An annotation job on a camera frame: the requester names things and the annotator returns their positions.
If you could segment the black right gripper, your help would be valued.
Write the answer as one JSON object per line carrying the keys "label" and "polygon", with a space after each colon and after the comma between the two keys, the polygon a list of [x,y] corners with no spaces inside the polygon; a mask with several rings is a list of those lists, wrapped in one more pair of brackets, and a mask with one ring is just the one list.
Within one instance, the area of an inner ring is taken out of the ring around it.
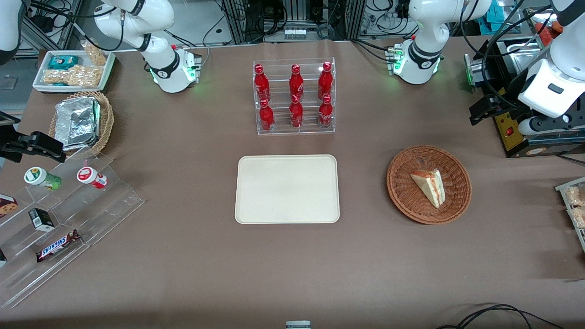
{"label": "black right gripper", "polygon": [[0,132],[0,156],[6,160],[20,163],[24,154],[39,155],[64,163],[66,154],[64,144],[49,135],[35,131],[25,135],[15,130]]}

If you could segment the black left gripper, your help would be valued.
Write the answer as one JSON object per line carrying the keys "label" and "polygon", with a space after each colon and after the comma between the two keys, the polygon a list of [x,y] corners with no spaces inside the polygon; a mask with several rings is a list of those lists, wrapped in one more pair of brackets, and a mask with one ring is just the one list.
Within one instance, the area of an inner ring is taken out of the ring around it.
{"label": "black left gripper", "polygon": [[509,115],[512,120],[519,120],[527,116],[527,108],[518,102],[510,101],[514,106],[502,100],[499,94],[487,94],[479,100],[479,106],[470,106],[470,123],[479,124],[486,118],[495,118],[498,115]]}

